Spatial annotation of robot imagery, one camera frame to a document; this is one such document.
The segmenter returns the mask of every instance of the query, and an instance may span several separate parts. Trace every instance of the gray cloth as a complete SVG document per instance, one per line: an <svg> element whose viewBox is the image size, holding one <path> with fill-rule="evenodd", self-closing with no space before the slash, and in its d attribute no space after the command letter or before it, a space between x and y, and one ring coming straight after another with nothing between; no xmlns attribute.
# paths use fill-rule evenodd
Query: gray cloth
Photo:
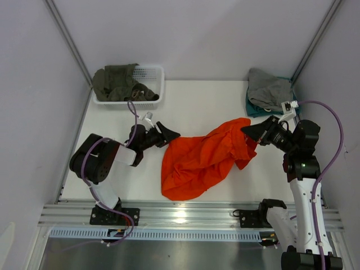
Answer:
<svg viewBox="0 0 360 270"><path fill-rule="evenodd" d="M95 72L92 85L99 101L153 101L159 95L133 79L137 64L105 66Z"/></svg>
<svg viewBox="0 0 360 270"><path fill-rule="evenodd" d="M281 103L294 100L291 82L260 69L249 70L249 101L266 110L282 111Z"/></svg>

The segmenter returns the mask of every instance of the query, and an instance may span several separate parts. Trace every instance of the white wall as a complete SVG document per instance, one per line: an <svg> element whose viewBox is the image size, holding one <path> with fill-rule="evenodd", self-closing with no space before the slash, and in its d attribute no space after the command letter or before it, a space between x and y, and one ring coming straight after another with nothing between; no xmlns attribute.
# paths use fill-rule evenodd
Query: white wall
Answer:
<svg viewBox="0 0 360 270"><path fill-rule="evenodd" d="M56 1L91 74L137 62L171 80L242 80L253 66L291 77L331 2Z"/></svg>
<svg viewBox="0 0 360 270"><path fill-rule="evenodd" d="M320 100L329 104L344 126L344 145L334 167L323 180L328 204L338 208L343 219L353 258L360 267L360 2L346 0L329 31L302 73L297 93L301 100ZM339 131L329 112L307 105L305 118L321 126L316 154L322 167L336 151Z"/></svg>
<svg viewBox="0 0 360 270"><path fill-rule="evenodd" d="M87 88L41 0L0 1L0 233L16 223L4 269L22 269L54 199Z"/></svg>

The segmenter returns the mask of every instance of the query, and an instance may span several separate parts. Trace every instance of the metal floor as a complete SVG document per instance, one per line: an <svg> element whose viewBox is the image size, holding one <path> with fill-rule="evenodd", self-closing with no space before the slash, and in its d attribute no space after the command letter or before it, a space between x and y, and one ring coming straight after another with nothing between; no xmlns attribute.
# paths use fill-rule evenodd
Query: metal floor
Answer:
<svg viewBox="0 0 360 270"><path fill-rule="evenodd" d="M281 249L257 243L128 240L118 246L98 243L57 252L86 240L49 238L41 270L279 270Z"/></svg>

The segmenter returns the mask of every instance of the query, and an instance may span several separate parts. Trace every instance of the black mounting plate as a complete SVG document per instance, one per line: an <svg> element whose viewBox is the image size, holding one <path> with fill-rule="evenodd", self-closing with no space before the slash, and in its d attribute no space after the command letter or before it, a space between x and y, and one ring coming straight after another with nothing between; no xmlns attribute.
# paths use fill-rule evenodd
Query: black mounting plate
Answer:
<svg viewBox="0 0 360 270"><path fill-rule="evenodd" d="M241 228L271 228L271 226L262 222L259 210L238 210Z"/></svg>
<svg viewBox="0 0 360 270"><path fill-rule="evenodd" d="M138 226L140 219L139 208L122 208L120 205L116 206L114 210L123 212L132 217L134 225ZM128 226L129 223L124 216L115 214L96 205L91 211L90 225Z"/></svg>

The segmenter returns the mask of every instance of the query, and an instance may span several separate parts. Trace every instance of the clothing pile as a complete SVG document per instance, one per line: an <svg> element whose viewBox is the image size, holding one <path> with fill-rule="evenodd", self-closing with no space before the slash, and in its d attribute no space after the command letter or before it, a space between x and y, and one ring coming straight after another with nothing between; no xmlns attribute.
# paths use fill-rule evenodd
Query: clothing pile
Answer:
<svg viewBox="0 0 360 270"><path fill-rule="evenodd" d="M159 95L133 79L135 66L105 66L95 72L92 85L99 101L155 101Z"/></svg>
<svg viewBox="0 0 360 270"><path fill-rule="evenodd" d="M290 79L275 77L260 69L249 70L246 113L251 117L282 114L281 103L296 100Z"/></svg>

